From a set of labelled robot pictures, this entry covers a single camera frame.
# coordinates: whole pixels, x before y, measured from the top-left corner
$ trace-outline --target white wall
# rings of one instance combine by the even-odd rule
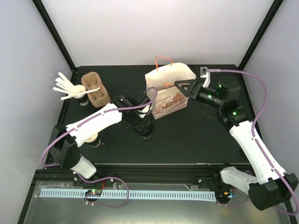
[[[255,50],[245,71],[263,79],[269,102],[259,124],[265,142],[288,173],[299,177],[299,1],[284,1]],[[263,88],[246,78],[256,111],[262,105]]]
[[[238,65],[273,0],[43,0],[76,66]]]
[[[12,224],[62,105],[55,77],[71,71],[32,1],[2,0],[0,15],[0,223]]]

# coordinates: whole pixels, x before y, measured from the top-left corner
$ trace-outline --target paper bag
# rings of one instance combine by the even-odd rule
[[[171,60],[171,64],[159,68],[158,57]],[[156,57],[156,67],[145,75],[145,80],[146,88],[154,86],[158,89],[157,98],[152,105],[152,114],[155,119],[158,119],[187,106],[188,98],[173,83],[178,80],[195,79],[196,75],[186,64],[173,63],[172,59],[160,55]],[[152,99],[155,90],[149,90],[147,95]]]

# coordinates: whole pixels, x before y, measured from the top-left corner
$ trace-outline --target white linear rail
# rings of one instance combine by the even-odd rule
[[[39,197],[84,198],[87,189],[42,189]],[[101,196],[87,198],[126,199],[126,190],[103,190]],[[167,191],[167,190],[130,190],[130,199],[141,200],[186,200],[215,202],[215,192],[211,191]]]

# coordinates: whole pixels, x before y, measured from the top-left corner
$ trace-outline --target bag handle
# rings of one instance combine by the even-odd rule
[[[169,89],[169,85],[173,85],[174,86],[174,84],[173,83],[162,83],[167,89]]]
[[[167,59],[167,60],[171,60],[171,64],[170,64],[170,66],[172,66],[173,60],[172,60],[171,58],[164,57],[163,55],[158,55],[158,56],[156,57],[156,59],[155,59],[155,61],[156,61],[156,67],[157,67],[157,71],[159,71],[158,63],[157,63],[157,58],[158,58],[158,57],[162,57],[162,58],[165,58],[165,59]]]

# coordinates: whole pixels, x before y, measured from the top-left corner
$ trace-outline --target black table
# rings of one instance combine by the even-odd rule
[[[206,65],[189,65],[199,77],[199,69]],[[236,69],[234,65],[207,65],[211,69]],[[97,72],[110,97],[133,96],[145,90],[144,75],[155,69],[154,65],[132,66],[81,66],[73,74],[72,81],[81,84],[81,77]],[[210,88],[215,89],[221,73],[212,73]],[[249,119],[254,117],[246,85],[241,75],[237,76],[241,86],[239,103],[244,106]],[[89,103],[80,106],[70,99],[64,107],[60,121],[74,123],[96,111]],[[150,140],[144,141],[130,127],[120,129],[113,125],[100,132],[101,145],[93,148],[88,144],[80,152],[95,164],[222,164],[248,163],[240,146],[216,118],[214,108],[189,100],[186,108],[154,120]]]

